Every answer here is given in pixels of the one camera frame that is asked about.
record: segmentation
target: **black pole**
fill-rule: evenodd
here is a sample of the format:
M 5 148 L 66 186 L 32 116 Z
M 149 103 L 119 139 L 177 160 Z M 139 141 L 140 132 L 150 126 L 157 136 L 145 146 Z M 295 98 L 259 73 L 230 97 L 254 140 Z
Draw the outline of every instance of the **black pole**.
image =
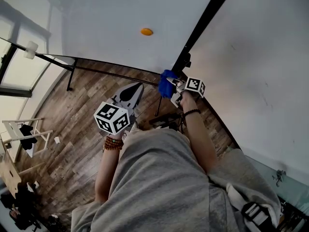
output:
M 0 84 L 2 82 L 2 79 L 4 78 L 5 72 L 7 68 L 9 67 L 11 59 L 13 58 L 16 50 L 17 48 L 11 45 L 7 53 L 2 57 L 1 67 L 0 67 Z
M 79 70 L 90 71 L 90 72 L 97 72 L 97 73 L 106 74 L 106 75 L 112 75 L 112 76 L 121 77 L 121 78 L 124 78 L 124 79 L 129 79 L 129 80 L 136 81 L 136 82 L 141 82 L 141 83 L 153 85 L 153 86 L 156 86 L 156 87 L 159 86 L 158 83 L 152 83 L 152 82 L 140 80 L 138 78 L 134 78 L 134 77 L 130 77 L 130 76 L 119 75 L 119 74 L 115 74 L 115 73 L 99 71 L 99 70 L 94 70 L 94 69 L 80 67 L 80 66 L 72 66 L 72 65 L 66 65 L 66 64 L 61 64 L 60 66 L 61 67 L 67 66 L 67 67 L 72 67 L 72 68 L 79 69 Z
M 31 90 L 0 87 L 0 95 L 30 98 L 32 96 L 32 92 Z
M 196 43 L 199 39 L 201 34 L 203 33 L 204 29 L 208 26 L 210 21 L 216 15 L 218 10 L 221 8 L 225 0 L 210 0 L 209 4 L 207 5 L 204 13 L 202 14 L 201 18 L 199 19 L 197 25 L 195 26 L 193 32 L 191 33 L 187 43 L 185 44 L 182 52 L 180 53 L 177 61 L 174 64 L 172 71 L 174 73 L 179 73 L 185 68 L 185 61 L 187 54 L 191 50 L 192 46 Z
M 75 59 L 75 61 L 74 61 L 74 63 L 73 63 L 73 66 L 76 65 L 77 60 L 78 60 L 78 58 Z M 71 85 L 71 81 L 72 81 L 72 78 L 73 78 L 74 70 L 75 70 L 75 68 L 73 68 L 73 70 L 71 71 L 71 75 L 70 75 L 70 78 L 69 78 L 69 83 L 68 83 L 67 91 L 72 91 L 72 90 L 73 90 L 73 89 L 70 87 L 70 85 Z
M 46 61 L 48 61 L 48 62 L 50 62 L 50 63 L 52 63 L 52 64 L 55 64 L 55 65 L 57 65 L 57 66 L 60 66 L 60 67 L 62 67 L 63 69 L 66 69 L 66 70 L 68 70 L 68 71 L 72 71 L 72 67 L 74 67 L 74 66 L 71 66 L 71 65 L 62 64 L 62 63 L 60 63 L 60 62 L 58 62 L 58 61 L 56 61 L 56 60 L 54 60 L 54 59 L 52 59 L 52 58 L 49 58 L 49 57 L 47 57 L 47 56 L 45 56 L 45 55 L 36 54 L 35 56 L 37 56 L 38 58 L 44 59 L 44 60 L 46 60 Z
M 159 114 L 159 110 L 160 110 L 160 106 L 161 106 L 161 101 L 162 101 L 162 96 L 160 97 L 158 107 L 157 107 L 156 112 L 155 112 L 155 114 L 154 114 L 154 116 L 156 116 L 156 117 L 157 117 L 158 114 Z

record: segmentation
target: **person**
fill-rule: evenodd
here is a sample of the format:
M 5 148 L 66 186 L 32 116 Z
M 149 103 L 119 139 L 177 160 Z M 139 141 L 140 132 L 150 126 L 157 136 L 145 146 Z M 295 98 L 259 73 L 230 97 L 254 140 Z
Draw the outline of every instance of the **person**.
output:
M 19 228 L 20 230 L 25 230 L 26 228 L 32 225 L 32 222 L 28 218 L 28 216 L 21 214 L 19 210 L 16 208 L 12 208 L 9 214 L 10 217 L 14 220 L 17 228 Z
M 248 231 L 227 185 L 247 201 L 271 206 L 279 219 L 278 197 L 241 150 L 218 161 L 187 91 L 181 106 L 188 138 L 171 129 L 134 130 L 120 151 L 105 143 L 95 200 L 73 210 L 72 232 Z M 110 137 L 118 142 L 121 134 Z

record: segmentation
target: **strap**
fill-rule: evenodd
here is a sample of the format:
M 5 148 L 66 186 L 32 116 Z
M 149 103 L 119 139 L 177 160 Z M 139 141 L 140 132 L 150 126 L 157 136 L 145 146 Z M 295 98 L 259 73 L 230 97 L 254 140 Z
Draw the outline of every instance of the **strap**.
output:
M 255 202 L 247 203 L 230 183 L 226 185 L 226 191 L 231 204 L 242 213 L 245 224 L 250 231 L 277 231 L 273 226 L 272 217 L 267 208 Z
M 241 214 L 248 221 L 254 223 L 260 231 L 277 231 L 272 222 L 267 208 L 261 207 L 258 203 L 250 202 L 244 205 Z

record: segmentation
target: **black metal frame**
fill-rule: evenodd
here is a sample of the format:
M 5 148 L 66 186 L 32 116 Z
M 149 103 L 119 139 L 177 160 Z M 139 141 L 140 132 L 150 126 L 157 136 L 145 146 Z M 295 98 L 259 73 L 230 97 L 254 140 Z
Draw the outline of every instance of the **black metal frame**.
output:
M 76 58 L 75 61 L 74 61 L 74 63 L 73 63 L 73 66 L 76 66 L 77 61 L 78 61 L 78 59 Z M 71 71 L 71 75 L 70 75 L 70 78 L 69 78 L 67 91 L 72 91 L 72 90 L 73 90 L 73 89 L 70 87 L 70 85 L 71 85 L 71 81 L 72 81 L 72 78 L 73 78 L 74 70 L 75 70 L 75 68 Z
M 162 101 L 162 96 L 160 96 L 159 104 L 158 104 L 158 107 L 157 107 L 157 109 L 155 111 L 155 114 L 154 114 L 154 116 L 156 116 L 156 117 L 159 114 L 159 110 L 160 110 L 160 106 L 161 106 L 161 101 Z
M 45 56 L 46 54 L 37 53 L 37 56 L 39 56 L 39 55 Z M 57 58 L 57 57 L 66 57 L 66 58 L 74 58 L 74 59 L 77 58 L 77 57 L 69 56 L 69 55 L 59 55 L 59 54 L 50 54 L 50 55 L 51 55 L 51 56 L 54 56 L 54 57 L 56 57 L 56 58 Z M 135 68 L 135 67 L 127 66 L 127 65 L 123 65 L 123 64 L 111 63 L 111 62 L 106 62 L 106 61 L 101 61 L 101 60 L 95 60 L 95 59 L 91 59 L 91 58 L 80 58 L 80 57 L 78 57 L 78 59 L 89 60 L 89 61 L 95 61 L 95 62 L 100 62 L 100 63 L 105 63 L 105 64 L 113 64 L 113 65 L 118 65 L 118 66 L 121 66 L 121 67 L 127 67 L 127 68 L 130 68 L 130 69 L 135 69 L 135 70 L 141 71 L 141 69 L 139 69 L 139 68 Z M 157 72 L 146 71 L 146 70 L 142 70 L 142 71 L 148 72 L 148 73 L 152 73 L 152 74 L 160 75 L 160 73 L 157 73 Z
M 1 85 L 5 72 L 7 71 L 9 64 L 11 62 L 11 59 L 13 58 L 16 50 L 17 50 L 17 47 L 10 45 L 10 48 L 8 49 L 7 53 L 2 57 L 1 67 L 0 67 L 0 85 Z M 0 95 L 30 98 L 32 96 L 32 92 L 31 90 L 23 90 L 23 89 L 16 89 L 16 88 L 0 86 Z
M 309 228 L 309 216 L 307 216 L 306 214 L 304 214 L 302 211 L 300 211 L 299 209 L 297 209 L 295 206 L 291 205 L 290 203 L 288 203 L 285 199 L 283 199 L 282 197 L 280 197 L 279 195 L 277 195 L 279 198 L 279 201 L 281 203 L 281 207 L 283 208 L 284 212 L 283 214 L 286 215 L 290 214 L 290 212 L 292 211 L 296 216 L 299 216 L 300 218 L 305 220 L 305 223 L 303 225 L 303 227 L 299 230 L 299 232 L 307 232 L 308 228 Z M 286 226 L 286 222 L 289 222 L 290 218 L 287 218 L 287 221 L 284 219 L 283 222 L 277 227 L 278 231 L 282 231 L 285 226 Z
M 18 44 L 14 44 L 14 43 L 11 43 L 14 47 L 20 49 L 20 50 L 23 50 L 25 51 L 26 48 L 23 47 L 23 46 L 20 46 Z M 91 69 L 91 68 L 85 68 L 85 67 L 81 67 L 81 66 L 76 66 L 76 63 L 77 63 L 77 60 L 79 58 L 75 58 L 75 62 L 73 65 L 69 65 L 69 64 L 62 64 L 54 59 L 51 59 L 49 57 L 47 57 L 46 55 L 44 54 L 38 54 L 38 53 L 35 53 L 35 56 L 38 57 L 38 58 L 41 58 L 41 59 L 44 59 L 52 64 L 55 64 L 61 68 L 64 68 L 68 71 L 71 71 L 73 72 L 74 69 L 79 69 L 79 70 L 84 70 L 84 71 L 90 71 L 90 72 L 96 72 L 96 73 L 101 73 L 101 74 L 105 74 L 105 75 L 112 75 L 112 76 L 116 76 L 116 77 L 121 77 L 121 78 L 125 78 L 125 79 L 129 79 L 129 80 L 132 80 L 132 81 L 137 81 L 137 82 L 141 82 L 141 83 L 145 83 L 145 84 L 150 84 L 150 85 L 153 85 L 153 86 L 158 86 L 158 83 L 152 83 L 152 82 L 148 82 L 148 81 L 145 81 L 145 80 L 141 80 L 141 79 L 138 79 L 138 78 L 133 78 L 133 77 L 130 77 L 130 76 L 125 76 L 125 75 L 119 75 L 119 74 L 115 74 L 115 73 L 110 73 L 110 72 L 105 72 L 105 71 L 100 71 L 100 70 L 95 70 L 95 69 Z M 70 89 L 70 82 L 72 80 L 70 76 L 70 80 L 69 80 L 69 85 L 68 85 L 68 91 L 71 90 Z
M 224 2 L 225 0 L 210 0 L 204 13 L 199 19 L 196 27 L 194 28 L 192 34 L 190 35 L 187 43 L 185 44 L 182 52 L 180 53 L 177 61 L 172 68 L 172 71 L 174 73 L 179 75 L 185 67 L 190 67 L 191 62 L 189 51 L 191 50 L 192 46 L 197 42 L 205 28 L 208 26 L 208 24 L 213 19 L 213 17 L 221 8 Z

